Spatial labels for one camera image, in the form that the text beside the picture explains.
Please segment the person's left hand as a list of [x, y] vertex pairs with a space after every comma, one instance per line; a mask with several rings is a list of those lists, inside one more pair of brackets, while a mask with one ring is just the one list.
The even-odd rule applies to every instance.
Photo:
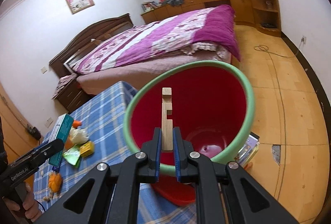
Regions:
[[25, 210], [25, 217], [20, 217], [17, 215], [21, 209], [19, 204], [8, 199], [7, 197], [3, 197], [3, 201], [5, 202], [5, 205], [10, 210], [17, 223], [27, 223], [26, 218], [34, 223], [43, 213], [39, 209], [39, 204], [34, 198], [34, 193], [30, 185], [27, 182], [24, 182], [24, 185], [26, 189], [26, 197], [22, 202], [22, 207]]

